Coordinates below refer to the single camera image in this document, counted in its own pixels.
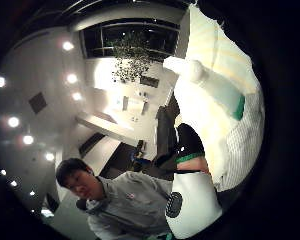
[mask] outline black hair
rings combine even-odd
[[[61,187],[65,186],[66,178],[73,173],[75,170],[83,170],[88,171],[88,165],[79,158],[69,158],[67,160],[63,160],[56,170],[56,179],[58,184]]]

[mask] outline hanging plant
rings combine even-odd
[[[127,33],[122,39],[111,43],[116,58],[114,81],[134,82],[145,74],[153,62],[147,51],[148,43],[142,33]]]

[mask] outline ceiling light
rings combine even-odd
[[[71,42],[64,42],[62,45],[63,49],[66,51],[70,51],[71,49],[74,48],[73,44]]]
[[[48,161],[53,161],[53,160],[54,160],[54,155],[53,155],[52,153],[47,153],[47,154],[46,154],[46,159],[47,159]]]
[[[16,117],[11,117],[8,120],[8,124],[10,127],[15,128],[15,127],[19,126],[19,119]]]
[[[30,135],[26,135],[26,136],[23,137],[23,142],[24,142],[25,144],[27,144],[27,145],[32,144],[32,143],[33,143],[33,140],[34,140],[33,137],[30,136]]]
[[[47,218],[54,216],[54,214],[49,209],[42,209],[41,214]]]
[[[16,187],[18,185],[16,181],[12,181],[10,184],[12,187]]]
[[[4,170],[4,169],[2,169],[2,170],[0,171],[0,173],[1,173],[1,175],[3,175],[3,176],[7,175],[7,172],[6,172],[6,170]]]
[[[72,94],[72,98],[73,98],[74,100],[76,100],[76,101],[78,101],[78,100],[81,100],[81,99],[82,99],[82,97],[81,97],[81,94],[80,94],[80,93],[74,93],[74,94]]]
[[[67,76],[67,81],[69,83],[75,83],[76,81],[78,81],[77,75],[71,73]]]
[[[6,80],[3,77],[0,77],[0,87],[6,85]]]

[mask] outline man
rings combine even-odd
[[[77,207],[89,214],[90,229],[101,239],[146,239],[170,232],[165,218],[169,181],[135,172],[113,180],[95,177],[77,158],[62,161],[56,178],[80,198]]]
[[[96,178],[92,169],[76,158],[58,166],[58,183],[81,198],[77,206],[89,214],[89,226],[98,237],[134,240],[172,230],[178,239],[184,239],[221,216],[199,136],[184,123],[176,130],[173,186],[135,172],[114,180]]]

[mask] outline window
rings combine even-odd
[[[104,23],[95,25],[82,30],[82,41],[85,45],[86,58],[108,57],[113,56],[113,43],[116,40],[124,38],[129,33],[142,33],[147,41],[147,50],[150,57],[155,61],[162,62],[168,56],[174,54],[177,40],[178,27],[164,26],[163,21],[160,24],[151,23],[149,19],[133,19],[120,23]]]

